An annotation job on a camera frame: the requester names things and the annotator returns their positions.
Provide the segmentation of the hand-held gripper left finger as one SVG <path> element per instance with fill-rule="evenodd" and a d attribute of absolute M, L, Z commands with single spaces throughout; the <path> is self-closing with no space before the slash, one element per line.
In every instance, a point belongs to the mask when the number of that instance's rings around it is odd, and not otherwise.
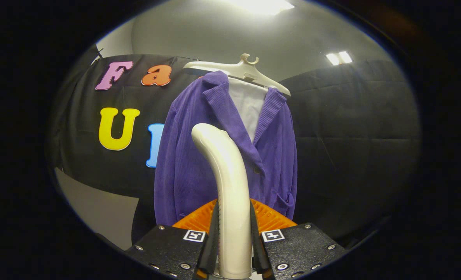
<path fill-rule="evenodd" d="M 218 231 L 215 199 L 172 226 L 156 225 L 125 253 L 155 280 L 207 280 L 217 266 Z"/>

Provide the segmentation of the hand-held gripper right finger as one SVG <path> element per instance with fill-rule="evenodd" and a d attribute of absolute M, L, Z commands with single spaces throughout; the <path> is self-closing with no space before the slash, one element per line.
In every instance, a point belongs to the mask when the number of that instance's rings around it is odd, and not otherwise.
<path fill-rule="evenodd" d="M 313 223 L 297 224 L 254 199 L 250 205 L 252 264 L 264 280 L 303 280 L 347 253 Z"/>

